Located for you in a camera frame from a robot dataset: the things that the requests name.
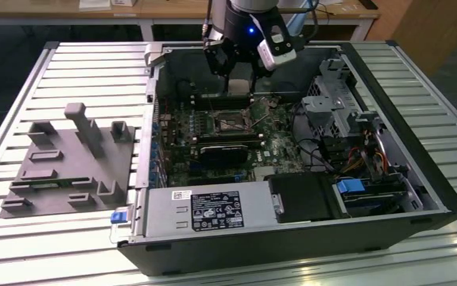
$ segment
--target yellow wire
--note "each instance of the yellow wire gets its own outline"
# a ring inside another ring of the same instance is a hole
[[[364,163],[362,159],[358,159],[350,166],[348,166],[341,172],[346,172],[353,170],[354,168],[357,168],[358,166],[361,166],[361,164]]]
[[[385,171],[385,160],[384,160],[384,155],[382,155],[381,153],[378,153],[378,152],[376,152],[374,154],[377,154],[378,157],[380,157],[380,160],[381,160],[381,167],[382,167],[382,169],[384,169],[384,171]]]

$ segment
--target blue latch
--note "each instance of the blue latch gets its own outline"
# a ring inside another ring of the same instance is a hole
[[[109,218],[112,225],[126,222],[126,212],[114,212]]]
[[[365,191],[362,181],[360,179],[345,179],[341,180],[336,185],[338,186],[340,193]]]

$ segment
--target slotted metal table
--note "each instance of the slotted metal table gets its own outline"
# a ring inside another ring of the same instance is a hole
[[[145,96],[145,46],[60,43],[44,49],[0,127],[0,205],[30,145],[25,135],[30,122],[50,120],[56,129],[73,128],[62,108],[82,102],[100,127],[114,120],[140,127],[141,114],[152,108]],[[457,192],[457,111],[398,47],[384,42],[353,46]],[[372,108],[368,91],[358,89]],[[134,192],[137,145],[136,140],[129,192]],[[370,253],[146,277],[114,249],[110,213],[0,219],[0,285],[457,284],[457,221]]]

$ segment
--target wooden cabinet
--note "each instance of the wooden cabinet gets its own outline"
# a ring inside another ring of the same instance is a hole
[[[457,47],[457,1],[373,0],[381,17],[366,40],[394,40],[424,73],[432,75]]]

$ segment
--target barcode sticker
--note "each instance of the barcode sticker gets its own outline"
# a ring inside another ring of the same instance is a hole
[[[172,200],[189,200],[190,199],[190,190],[188,191],[173,191]]]

